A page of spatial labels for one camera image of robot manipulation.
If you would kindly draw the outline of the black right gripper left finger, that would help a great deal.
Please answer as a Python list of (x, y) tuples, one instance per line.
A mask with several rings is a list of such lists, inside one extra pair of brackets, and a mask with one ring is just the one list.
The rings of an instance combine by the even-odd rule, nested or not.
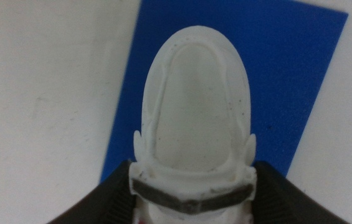
[(135, 196), (129, 190), (130, 161), (123, 161), (81, 201), (50, 224), (132, 224)]

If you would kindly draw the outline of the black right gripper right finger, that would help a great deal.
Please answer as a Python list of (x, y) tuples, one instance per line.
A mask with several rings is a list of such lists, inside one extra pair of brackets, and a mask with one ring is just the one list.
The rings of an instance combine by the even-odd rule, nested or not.
[(288, 181), (268, 162), (254, 163), (257, 191), (252, 202), (256, 224), (348, 224)]

